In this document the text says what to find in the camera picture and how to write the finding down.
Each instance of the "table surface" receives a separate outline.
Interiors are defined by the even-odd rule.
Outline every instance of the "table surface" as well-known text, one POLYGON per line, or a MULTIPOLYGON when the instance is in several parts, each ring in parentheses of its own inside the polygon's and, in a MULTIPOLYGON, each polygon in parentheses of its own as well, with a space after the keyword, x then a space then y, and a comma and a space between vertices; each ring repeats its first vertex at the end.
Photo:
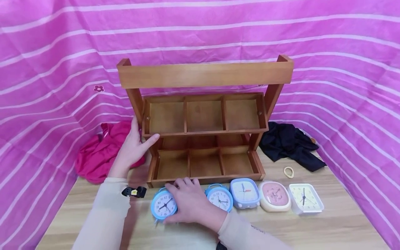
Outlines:
MULTIPOLYGON (((294 249, 388 249, 329 168, 310 173, 291 159, 285 158, 273 163, 259 148, 257 152, 265 169, 265 180, 278 181, 284 186, 310 183, 318 192, 325 210, 307 217, 295 215, 291 210, 267 213, 261 207, 238 211, 254 226, 280 238, 294 249), (293 179, 284 176, 283 168, 286 166, 294 169, 293 179)), ((147 164, 131 170, 130 186, 147 186, 145 182, 149 158, 147 164)), ((92 207, 97 190, 98 186, 79 178, 37 249, 71 249, 92 207)), ((131 198, 121 249, 215 249, 218 242, 216 234, 200 225, 154 224, 150 203, 157 190, 148 189, 144 199, 131 198)))

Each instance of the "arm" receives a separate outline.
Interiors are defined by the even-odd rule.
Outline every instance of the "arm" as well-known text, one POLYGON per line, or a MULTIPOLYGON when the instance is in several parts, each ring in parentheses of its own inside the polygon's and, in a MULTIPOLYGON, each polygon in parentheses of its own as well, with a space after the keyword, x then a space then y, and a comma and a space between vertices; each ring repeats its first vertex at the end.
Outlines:
POLYGON ((130 198, 123 196, 121 192, 128 186, 130 166, 137 162, 159 137, 159 134, 155 134, 141 144, 138 122, 136 117, 133 118, 131 130, 118 152, 108 178, 100 185, 92 210, 72 249, 120 248, 124 221, 130 208, 130 198))
POLYGON ((218 235, 221 243, 229 250, 291 249, 274 236, 252 226, 245 218, 234 212, 227 215, 218 235))
POLYGON ((100 185, 90 211, 72 249, 119 249, 129 197, 121 192, 128 185, 123 178, 106 178, 100 185))
POLYGON ((272 235, 255 228, 234 211, 229 214, 211 204, 197 179, 177 179, 174 186, 165 184, 174 196, 178 212, 164 223, 196 222, 217 232, 222 244, 229 250, 288 250, 287 245, 272 235))

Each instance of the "red fabric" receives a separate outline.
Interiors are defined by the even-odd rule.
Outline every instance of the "red fabric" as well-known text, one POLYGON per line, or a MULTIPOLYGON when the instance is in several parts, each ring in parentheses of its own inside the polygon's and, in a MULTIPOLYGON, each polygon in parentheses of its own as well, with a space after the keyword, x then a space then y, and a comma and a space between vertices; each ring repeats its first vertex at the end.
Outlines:
MULTIPOLYGON (((102 183, 130 131, 130 125, 131 121, 101 124, 103 136, 95 135, 78 153, 75 162, 78 175, 93 184, 102 183)), ((138 167, 145 161, 146 158, 143 156, 131 168, 138 167)))

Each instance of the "pink clock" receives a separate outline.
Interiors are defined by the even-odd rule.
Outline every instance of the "pink clock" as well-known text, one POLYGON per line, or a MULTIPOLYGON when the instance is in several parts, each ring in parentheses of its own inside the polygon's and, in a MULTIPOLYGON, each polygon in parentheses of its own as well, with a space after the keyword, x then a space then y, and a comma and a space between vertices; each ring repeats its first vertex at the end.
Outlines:
POLYGON ((258 185, 260 205, 267 212, 285 212, 292 205, 289 193, 279 182, 266 181, 258 185))

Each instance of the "clock face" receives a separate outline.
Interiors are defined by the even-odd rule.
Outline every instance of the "clock face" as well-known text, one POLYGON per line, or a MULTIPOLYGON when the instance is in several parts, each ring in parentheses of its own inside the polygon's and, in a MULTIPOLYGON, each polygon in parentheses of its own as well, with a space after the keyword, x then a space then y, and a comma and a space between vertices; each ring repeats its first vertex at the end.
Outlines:
POLYGON ((304 211, 321 209, 316 193, 309 185, 292 186, 290 187, 290 192, 300 209, 304 211))
POLYGON ((154 202, 154 213, 159 217, 168 217, 176 211, 176 203, 170 193, 158 196, 154 202))
POLYGON ((215 206, 227 211, 230 208, 230 197, 226 192, 220 189, 212 190, 208 195, 208 200, 215 206))
POLYGON ((235 182, 232 184, 232 192, 240 201, 253 201, 258 199, 255 186, 251 182, 235 182))
POLYGON ((289 202, 289 196, 285 187, 276 182, 268 182, 262 186, 265 199, 274 206, 285 206, 289 202))

